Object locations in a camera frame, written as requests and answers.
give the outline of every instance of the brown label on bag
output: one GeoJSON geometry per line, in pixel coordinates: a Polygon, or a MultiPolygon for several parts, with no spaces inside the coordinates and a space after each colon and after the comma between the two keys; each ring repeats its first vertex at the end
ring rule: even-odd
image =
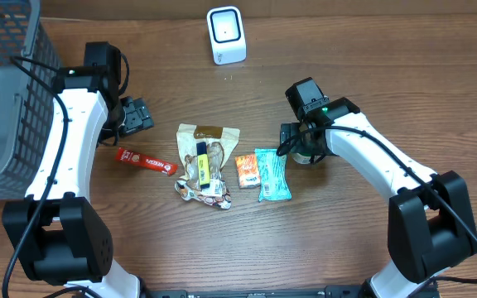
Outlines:
{"type": "Polygon", "coordinates": [[[201,139],[206,137],[221,138],[222,127],[209,127],[209,126],[197,126],[195,133],[193,134],[195,139],[201,139]]]}

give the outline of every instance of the red packet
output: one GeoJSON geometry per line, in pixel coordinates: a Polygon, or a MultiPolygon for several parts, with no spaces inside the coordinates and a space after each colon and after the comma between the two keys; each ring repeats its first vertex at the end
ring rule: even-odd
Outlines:
{"type": "Polygon", "coordinates": [[[177,164],[158,160],[156,158],[152,158],[144,154],[130,151],[121,147],[117,151],[115,159],[117,161],[127,162],[135,166],[144,167],[154,171],[160,171],[161,173],[165,173],[167,175],[173,175],[178,169],[177,164]]]}

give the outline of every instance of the basket handle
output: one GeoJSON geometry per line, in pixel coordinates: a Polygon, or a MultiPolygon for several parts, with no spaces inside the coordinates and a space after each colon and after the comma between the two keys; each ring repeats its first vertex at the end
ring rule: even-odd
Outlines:
{"type": "Polygon", "coordinates": [[[29,16],[29,25],[26,29],[22,57],[32,56],[36,31],[38,30],[38,23],[40,22],[40,0],[29,0],[29,3],[31,4],[31,15],[29,16]]]}

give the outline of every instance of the plastic snack bag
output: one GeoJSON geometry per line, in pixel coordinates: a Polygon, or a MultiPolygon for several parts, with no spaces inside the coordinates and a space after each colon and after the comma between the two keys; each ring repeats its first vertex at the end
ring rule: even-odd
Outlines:
{"type": "Polygon", "coordinates": [[[291,199],[285,179],[287,156],[277,156],[277,149],[255,149],[258,170],[261,174],[261,192],[258,201],[291,199]]]}
{"type": "Polygon", "coordinates": [[[261,185],[261,176],[258,174],[257,156],[248,154],[235,157],[238,172],[238,187],[253,188],[261,185]]]}
{"type": "Polygon", "coordinates": [[[222,167],[239,143],[240,130],[227,127],[204,127],[180,124],[176,139],[185,174],[174,188],[184,200],[194,199],[219,209],[231,208],[231,195],[224,179],[222,167]],[[209,162],[210,185],[200,187],[196,144],[205,142],[209,162]]]}

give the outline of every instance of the yellow marker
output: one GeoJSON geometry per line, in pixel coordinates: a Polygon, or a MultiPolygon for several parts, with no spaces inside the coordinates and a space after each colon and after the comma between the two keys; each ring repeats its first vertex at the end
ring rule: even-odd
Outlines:
{"type": "Polygon", "coordinates": [[[196,144],[196,154],[198,154],[198,179],[200,188],[206,189],[210,186],[209,160],[207,159],[207,144],[199,142],[196,144]]]}

